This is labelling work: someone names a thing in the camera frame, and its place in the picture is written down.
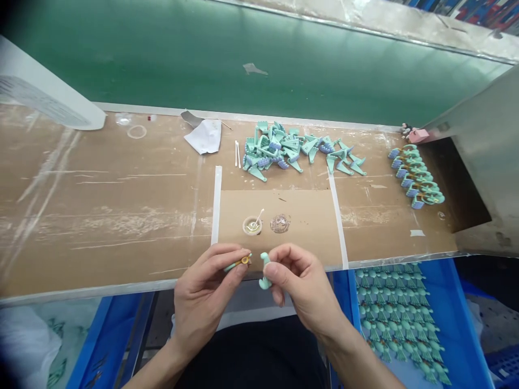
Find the left hand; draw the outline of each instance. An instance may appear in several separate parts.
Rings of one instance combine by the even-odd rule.
[[[215,334],[248,266],[239,264],[227,274],[223,269],[249,254],[250,250],[237,244],[214,244],[178,279],[172,340],[189,358],[194,358]]]

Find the small glue cup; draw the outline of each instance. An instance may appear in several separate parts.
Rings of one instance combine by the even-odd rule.
[[[243,221],[242,228],[246,235],[254,236],[260,234],[263,223],[260,219],[256,223],[256,219],[256,216],[249,216]]]

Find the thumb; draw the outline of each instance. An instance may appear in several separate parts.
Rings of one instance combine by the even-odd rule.
[[[248,268],[247,265],[239,264],[227,273],[221,285],[216,289],[214,295],[216,295],[217,303],[222,304],[224,309],[229,303],[234,292],[236,292],[236,289],[243,280],[243,277],[245,277]]]
[[[281,289],[286,290],[290,295],[297,294],[298,285],[301,280],[282,264],[278,262],[268,262],[263,268],[263,274],[273,284],[279,285]]]

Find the hand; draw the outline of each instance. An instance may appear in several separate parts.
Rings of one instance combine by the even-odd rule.
[[[214,244],[178,279],[172,340],[190,358],[215,334],[248,267],[239,264],[227,274],[223,269],[249,254],[237,244]]]
[[[272,249],[269,258],[263,274],[272,282],[277,305],[285,304],[283,290],[287,291],[303,325],[318,337],[334,337],[344,321],[349,323],[315,255],[288,243]]]

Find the green conveyor belt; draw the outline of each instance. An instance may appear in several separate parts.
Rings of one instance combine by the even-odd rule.
[[[98,102],[421,125],[510,68],[206,0],[25,3],[6,36]]]

